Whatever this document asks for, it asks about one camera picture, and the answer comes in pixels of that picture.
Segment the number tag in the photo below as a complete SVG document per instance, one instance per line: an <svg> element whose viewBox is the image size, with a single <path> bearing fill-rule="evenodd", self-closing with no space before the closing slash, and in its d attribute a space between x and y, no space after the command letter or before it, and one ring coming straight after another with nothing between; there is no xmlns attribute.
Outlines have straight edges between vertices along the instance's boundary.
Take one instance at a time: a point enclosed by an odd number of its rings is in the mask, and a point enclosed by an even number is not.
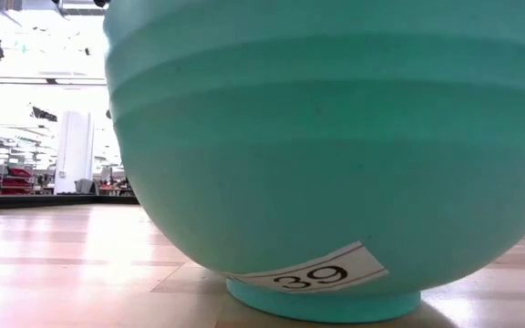
<svg viewBox="0 0 525 328"><path fill-rule="evenodd" d="M227 273L230 279L281 292L329 292L388 274L364 244L357 241L323 257L272 272Z"/></svg>

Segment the wooden floor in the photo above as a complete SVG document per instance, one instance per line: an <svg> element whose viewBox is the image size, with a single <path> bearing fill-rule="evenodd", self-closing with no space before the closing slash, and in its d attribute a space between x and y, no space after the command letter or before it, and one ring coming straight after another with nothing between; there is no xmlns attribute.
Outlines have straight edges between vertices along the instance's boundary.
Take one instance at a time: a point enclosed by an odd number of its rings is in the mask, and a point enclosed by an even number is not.
<svg viewBox="0 0 525 328"><path fill-rule="evenodd" d="M14 327L331 326L234 301L224 279L172 246L139 206L91 205L0 211L0 328ZM525 240L487 268L424 292L415 313L361 327L525 328Z"/></svg>

